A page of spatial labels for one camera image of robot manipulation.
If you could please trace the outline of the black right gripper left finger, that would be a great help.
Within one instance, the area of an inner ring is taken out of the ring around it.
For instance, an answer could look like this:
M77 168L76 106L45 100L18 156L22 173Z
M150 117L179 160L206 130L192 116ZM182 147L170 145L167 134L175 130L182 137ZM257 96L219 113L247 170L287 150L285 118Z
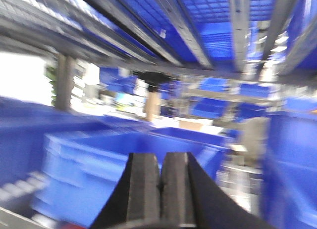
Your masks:
M130 153L92 229L143 229L160 221L159 166L152 153Z

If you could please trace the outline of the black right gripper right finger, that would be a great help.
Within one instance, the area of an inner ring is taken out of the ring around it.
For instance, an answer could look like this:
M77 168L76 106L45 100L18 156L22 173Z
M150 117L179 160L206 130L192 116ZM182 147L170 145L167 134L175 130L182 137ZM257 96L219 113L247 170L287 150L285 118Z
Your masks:
M231 199L190 152L169 152L161 172L161 218L173 229L270 229Z

